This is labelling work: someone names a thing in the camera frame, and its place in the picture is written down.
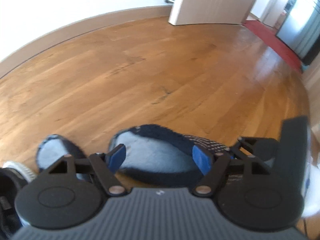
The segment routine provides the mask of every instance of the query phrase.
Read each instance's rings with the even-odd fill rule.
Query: red rug
[[[301,73],[301,61],[298,56],[281,40],[276,37],[276,32],[270,30],[259,21],[246,20],[243,26],[252,31],[272,48],[293,70]]]

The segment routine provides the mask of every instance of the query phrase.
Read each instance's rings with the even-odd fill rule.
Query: gray ribbed surface
[[[303,240],[295,228],[276,233],[242,229],[220,215],[209,199],[181,189],[135,188],[111,198],[90,221],[70,229],[22,228],[13,240]]]

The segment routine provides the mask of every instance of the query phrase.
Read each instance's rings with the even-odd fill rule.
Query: wooden floor
[[[0,162],[33,169],[52,133],[86,154],[145,123],[230,145],[240,135],[278,138],[284,118],[309,112],[298,74],[246,28],[166,17],[54,46],[1,79],[0,94]]]

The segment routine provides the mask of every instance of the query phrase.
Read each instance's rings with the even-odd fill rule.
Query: red carpet
[[[293,70],[301,73],[300,59],[287,45],[275,36],[274,31],[259,21],[246,20],[243,26],[262,39],[264,43],[272,48]]]

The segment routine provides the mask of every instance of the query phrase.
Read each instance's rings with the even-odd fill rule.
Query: black object
[[[28,182],[11,168],[0,168],[0,239],[9,239],[22,227],[14,208],[17,193]]]
[[[253,155],[263,155],[261,145],[268,142],[272,153],[265,157],[275,159],[273,168]],[[189,189],[127,192],[107,168],[123,145],[88,159],[62,157],[18,195],[17,212],[30,226],[13,239],[305,239],[294,225],[303,211],[306,165],[292,163],[297,183],[289,169],[281,173],[277,167],[290,165],[283,158],[290,158],[286,147],[297,149],[296,160],[306,160],[308,143],[308,119],[299,117],[284,121],[279,144],[239,138],[214,155],[194,146],[204,177]],[[93,184],[77,180],[76,173],[90,174]]]

